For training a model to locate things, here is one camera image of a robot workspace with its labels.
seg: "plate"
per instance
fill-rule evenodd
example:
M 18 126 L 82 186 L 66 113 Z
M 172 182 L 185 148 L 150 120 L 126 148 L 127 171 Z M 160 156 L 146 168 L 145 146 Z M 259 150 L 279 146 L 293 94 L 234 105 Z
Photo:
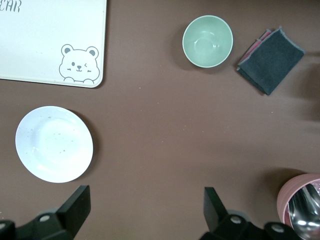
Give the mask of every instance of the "plate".
M 94 151 L 85 123 L 58 106 L 29 112 L 18 125 L 15 147 L 23 165 L 36 177 L 51 183 L 65 183 L 81 176 Z

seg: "gray cloth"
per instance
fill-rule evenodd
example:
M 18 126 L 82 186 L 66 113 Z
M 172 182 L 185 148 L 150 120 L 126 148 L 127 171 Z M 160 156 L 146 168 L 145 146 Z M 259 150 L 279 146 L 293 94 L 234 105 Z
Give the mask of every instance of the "gray cloth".
M 262 93 L 270 95 L 304 54 L 279 28 L 241 59 L 237 71 Z

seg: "light green bowl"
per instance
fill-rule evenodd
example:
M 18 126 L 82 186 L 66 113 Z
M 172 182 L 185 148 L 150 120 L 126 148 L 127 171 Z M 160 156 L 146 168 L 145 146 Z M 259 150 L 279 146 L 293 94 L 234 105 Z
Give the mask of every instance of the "light green bowl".
M 200 16 L 185 29 L 182 47 L 185 56 L 194 65 L 212 68 L 227 59 L 234 38 L 229 25 L 220 17 Z

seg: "spoon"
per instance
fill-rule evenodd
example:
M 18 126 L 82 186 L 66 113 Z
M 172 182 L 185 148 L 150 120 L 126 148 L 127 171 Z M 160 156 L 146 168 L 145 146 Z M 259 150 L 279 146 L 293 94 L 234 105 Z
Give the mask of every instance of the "spoon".
M 294 231 L 304 240 L 320 239 L 320 195 L 312 184 L 302 187 L 289 201 Z

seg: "bear face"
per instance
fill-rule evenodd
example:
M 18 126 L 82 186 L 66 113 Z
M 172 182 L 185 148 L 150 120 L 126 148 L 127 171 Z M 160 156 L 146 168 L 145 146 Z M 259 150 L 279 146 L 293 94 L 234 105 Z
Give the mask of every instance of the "bear face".
M 66 79 L 73 79 L 74 82 L 84 82 L 96 80 L 100 75 L 97 66 L 98 50 L 90 46 L 87 50 L 74 49 L 71 45 L 66 44 L 62 47 L 62 63 L 59 67 L 61 76 Z

